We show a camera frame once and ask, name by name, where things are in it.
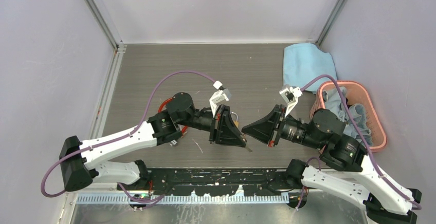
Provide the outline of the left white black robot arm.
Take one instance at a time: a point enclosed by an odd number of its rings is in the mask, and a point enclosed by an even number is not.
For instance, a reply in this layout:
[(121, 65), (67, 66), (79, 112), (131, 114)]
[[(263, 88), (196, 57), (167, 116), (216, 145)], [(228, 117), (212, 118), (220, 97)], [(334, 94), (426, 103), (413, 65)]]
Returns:
[(150, 183), (150, 175), (143, 161), (117, 163), (112, 159), (139, 149), (175, 142), (184, 135), (184, 127), (208, 132), (209, 141), (214, 144), (247, 145), (232, 119), (229, 106), (212, 104), (197, 109), (188, 93), (179, 92), (166, 103), (164, 110), (143, 121), (139, 127), (98, 139), (67, 138), (59, 156), (64, 190), (74, 192), (97, 182), (122, 183), (145, 189)]

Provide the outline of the brass padlock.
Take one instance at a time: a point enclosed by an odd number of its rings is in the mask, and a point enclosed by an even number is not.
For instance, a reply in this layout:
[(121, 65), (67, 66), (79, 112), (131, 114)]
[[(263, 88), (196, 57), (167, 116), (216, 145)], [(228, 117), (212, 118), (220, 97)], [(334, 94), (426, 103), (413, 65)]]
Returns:
[(235, 127), (239, 127), (239, 116), (237, 113), (235, 112), (230, 112), (230, 117), (232, 119), (233, 124), (235, 125)]

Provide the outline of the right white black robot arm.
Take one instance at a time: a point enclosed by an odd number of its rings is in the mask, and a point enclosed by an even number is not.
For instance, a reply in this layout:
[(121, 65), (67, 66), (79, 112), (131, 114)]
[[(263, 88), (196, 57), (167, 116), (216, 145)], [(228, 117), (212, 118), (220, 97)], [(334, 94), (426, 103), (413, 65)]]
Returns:
[(345, 123), (327, 109), (319, 109), (309, 123), (285, 115), (276, 105), (264, 118), (244, 126), (242, 132), (269, 146), (280, 139), (320, 149), (319, 160), (333, 169), (324, 172), (293, 159), (284, 178), (291, 188), (314, 188), (339, 197), (365, 211), (376, 223), (416, 223), (413, 205), (422, 193), (395, 182), (374, 166), (368, 150), (344, 133)]

